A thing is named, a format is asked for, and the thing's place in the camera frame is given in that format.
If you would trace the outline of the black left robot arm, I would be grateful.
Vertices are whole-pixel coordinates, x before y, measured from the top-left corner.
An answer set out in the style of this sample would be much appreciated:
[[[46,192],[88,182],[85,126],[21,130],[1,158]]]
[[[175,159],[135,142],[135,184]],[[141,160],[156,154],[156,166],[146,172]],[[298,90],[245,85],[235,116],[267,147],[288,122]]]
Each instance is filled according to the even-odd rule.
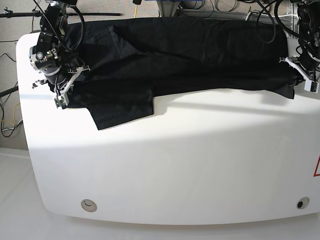
[[[317,76],[320,66],[320,2],[318,0],[294,0],[297,5],[299,32],[286,27],[280,20],[278,8],[282,3],[277,0],[274,6],[274,18],[278,25],[288,34],[298,39],[302,53],[298,57],[282,58],[304,80],[304,90],[317,93],[320,89],[320,78]]]

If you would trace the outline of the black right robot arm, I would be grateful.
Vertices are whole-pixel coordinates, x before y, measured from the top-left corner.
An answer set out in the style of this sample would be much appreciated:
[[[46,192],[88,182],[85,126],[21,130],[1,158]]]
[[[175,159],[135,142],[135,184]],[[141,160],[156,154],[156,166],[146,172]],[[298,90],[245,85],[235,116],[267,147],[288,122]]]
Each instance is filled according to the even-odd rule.
[[[41,84],[53,86],[56,99],[66,102],[75,80],[89,69],[76,53],[85,37],[85,20],[77,8],[76,0],[48,0],[45,10],[36,0],[34,3],[42,17],[37,43],[30,48],[30,64],[36,71],[44,74],[45,80]],[[68,26],[66,8],[73,9],[80,18],[80,37],[71,46],[67,46],[65,42]]]

